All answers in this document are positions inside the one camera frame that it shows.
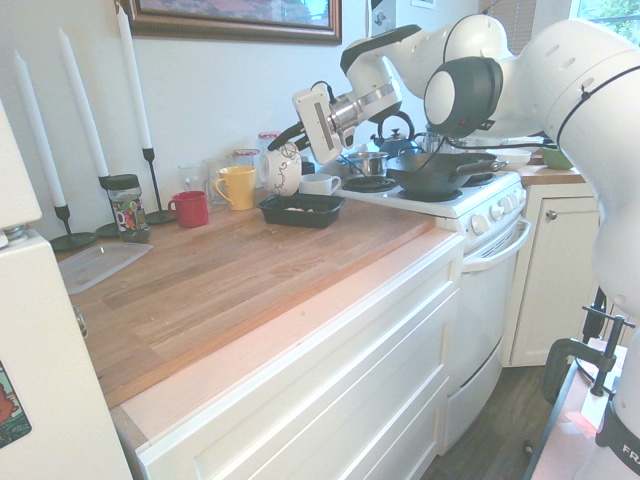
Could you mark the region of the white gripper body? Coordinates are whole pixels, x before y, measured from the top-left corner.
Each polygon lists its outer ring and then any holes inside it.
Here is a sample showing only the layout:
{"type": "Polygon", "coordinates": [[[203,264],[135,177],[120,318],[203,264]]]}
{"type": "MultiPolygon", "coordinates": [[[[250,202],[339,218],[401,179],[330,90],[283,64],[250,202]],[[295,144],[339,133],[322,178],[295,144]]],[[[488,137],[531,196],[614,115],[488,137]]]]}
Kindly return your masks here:
{"type": "Polygon", "coordinates": [[[320,164],[335,160],[342,152],[331,108],[327,87],[323,84],[297,92],[292,103],[310,140],[310,148],[320,164]]]}

